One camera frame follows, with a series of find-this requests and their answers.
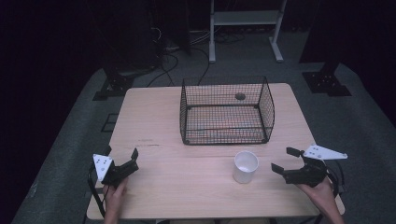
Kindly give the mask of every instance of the black stand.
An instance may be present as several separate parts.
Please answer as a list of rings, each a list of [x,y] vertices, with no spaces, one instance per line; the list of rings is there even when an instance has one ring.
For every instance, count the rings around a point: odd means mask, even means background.
[[[334,75],[339,63],[326,62],[319,72],[305,72],[304,79],[313,93],[327,93],[329,96],[350,96],[346,86],[341,85]]]

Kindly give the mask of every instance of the dark background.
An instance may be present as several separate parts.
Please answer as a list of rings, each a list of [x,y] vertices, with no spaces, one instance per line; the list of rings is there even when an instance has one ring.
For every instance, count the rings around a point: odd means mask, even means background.
[[[182,27],[208,28],[208,0],[189,0],[187,5],[178,1],[180,7],[175,7],[174,13],[189,19]],[[164,2],[149,2],[154,3],[151,22],[175,29],[169,23],[170,14],[156,7]],[[219,0],[217,8],[225,8],[227,3]],[[0,4],[3,105],[0,222],[8,223],[34,182],[79,93],[91,75],[102,67],[97,57],[98,43],[103,44],[98,27],[112,27],[114,18],[111,11],[93,17],[87,2],[82,0],[7,0]],[[321,7],[318,5],[319,0],[288,2],[284,31],[306,30],[313,24],[301,62],[323,62],[333,49],[329,36],[334,33],[329,32],[335,31],[340,36],[336,43],[342,44],[336,48],[342,52],[341,62],[361,77],[368,92],[395,123],[395,3],[321,1]],[[240,1],[235,9],[268,7],[277,8],[276,1]],[[115,30],[114,35],[110,32],[110,43],[120,40],[119,31]],[[133,62],[134,46],[129,48],[132,52],[129,59]]]

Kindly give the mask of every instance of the gray carpet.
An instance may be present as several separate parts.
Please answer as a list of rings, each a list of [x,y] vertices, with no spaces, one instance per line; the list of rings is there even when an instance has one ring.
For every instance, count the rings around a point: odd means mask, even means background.
[[[276,62],[268,35],[250,34],[231,45],[217,44],[217,62],[210,64],[205,76],[266,76],[270,83],[289,83],[317,144],[348,154],[346,161],[340,161],[346,178],[347,192],[342,196],[346,223],[394,223],[395,128],[363,88],[359,77],[342,64],[335,74],[352,96],[311,93],[302,72],[318,71],[322,64],[298,63],[307,33],[280,34],[278,43],[285,58],[283,63]],[[194,47],[208,51],[207,43]],[[183,77],[200,77],[206,70],[207,58],[200,50],[193,49],[191,56],[183,51],[172,55],[178,58],[178,65],[169,75],[177,86],[181,85]],[[163,56],[165,69],[175,62],[175,58]],[[162,72],[157,69],[138,77],[134,87],[146,87]],[[90,197],[87,172],[92,154],[103,152],[110,140],[111,133],[101,132],[107,116],[118,113],[123,100],[122,97],[92,100],[105,79],[103,70],[92,74],[13,223],[100,223],[85,219]],[[169,85],[173,84],[164,75],[150,87]],[[288,217],[276,221],[299,223],[304,219]],[[123,220],[121,223],[136,222],[142,221]]]

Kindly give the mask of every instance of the black cable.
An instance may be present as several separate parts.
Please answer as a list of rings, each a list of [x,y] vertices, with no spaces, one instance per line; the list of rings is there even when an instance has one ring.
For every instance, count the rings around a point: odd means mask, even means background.
[[[173,65],[169,70],[165,70],[165,72],[159,74],[159,75],[156,76],[154,79],[152,79],[152,80],[150,81],[150,83],[147,85],[147,87],[149,87],[157,78],[159,78],[159,77],[161,77],[161,76],[163,76],[163,75],[169,73],[169,72],[172,71],[174,68],[176,68],[176,66],[178,65],[178,58],[177,58],[176,56],[174,56],[174,55],[171,55],[171,54],[168,54],[168,55],[169,55],[169,56],[172,56],[172,57],[176,60],[175,65]]]
[[[195,49],[195,50],[201,51],[201,52],[206,56],[206,58],[207,58],[207,66],[206,66],[206,69],[205,69],[204,73],[201,75],[201,78],[200,78],[199,81],[198,81],[198,86],[199,86],[199,85],[201,84],[202,79],[204,79],[204,76],[206,75],[207,70],[209,70],[209,66],[210,66],[209,55],[207,55],[207,53],[206,53],[204,50],[202,50],[202,49],[196,49],[196,48],[191,48],[191,49]]]
[[[165,70],[165,69],[163,68],[163,63],[161,64],[161,69],[166,73],[166,75],[167,75],[167,76],[169,77],[169,79],[171,80],[171,82],[168,84],[168,86],[169,86],[171,83],[172,83],[172,85],[175,86],[175,83],[173,82],[171,76],[169,75],[169,72],[170,72],[172,69],[174,69],[174,68],[178,65],[178,58],[177,58],[176,56],[174,56],[174,55],[171,55],[171,54],[167,54],[166,56],[171,56],[171,57],[173,57],[173,58],[175,58],[175,59],[177,60],[177,64],[176,64],[174,67],[172,67],[170,70]]]
[[[90,170],[88,171],[88,185],[90,186],[90,190],[93,195],[93,198],[96,200],[96,203],[98,204],[99,211],[102,214],[102,217],[105,217],[105,214],[106,214],[105,208],[103,207],[102,200],[100,199],[100,197],[96,191],[95,185],[93,184],[92,177],[91,177],[91,173],[94,169],[95,169],[95,165],[92,164]]]

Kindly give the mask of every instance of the wooden table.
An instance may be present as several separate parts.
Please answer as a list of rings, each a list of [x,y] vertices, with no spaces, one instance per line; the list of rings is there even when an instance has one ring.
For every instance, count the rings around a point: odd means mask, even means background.
[[[288,84],[270,84],[276,121],[269,143],[240,146],[186,146],[179,130],[180,87],[130,89],[125,95],[110,156],[127,162],[136,147],[139,170],[130,176],[121,218],[220,218],[315,216],[318,209],[294,185],[271,170],[303,167],[286,147],[305,150],[315,143]],[[233,180],[233,157],[249,150],[260,166],[252,182]],[[340,212],[345,207],[336,199]],[[94,199],[90,219],[102,216]]]

